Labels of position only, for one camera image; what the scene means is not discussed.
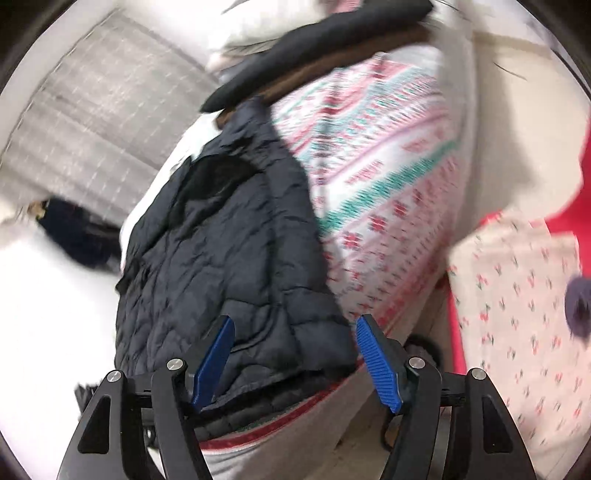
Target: black puffer jacket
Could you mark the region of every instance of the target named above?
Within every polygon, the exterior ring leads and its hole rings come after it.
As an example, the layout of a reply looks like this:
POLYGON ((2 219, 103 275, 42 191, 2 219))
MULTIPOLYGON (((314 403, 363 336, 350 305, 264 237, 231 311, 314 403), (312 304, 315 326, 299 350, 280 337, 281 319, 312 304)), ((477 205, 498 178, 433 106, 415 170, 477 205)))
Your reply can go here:
POLYGON ((174 173, 135 226, 127 259, 115 357, 127 375, 182 355, 220 314, 235 322, 200 439, 279 412, 354 367, 306 174, 258 99, 174 173))

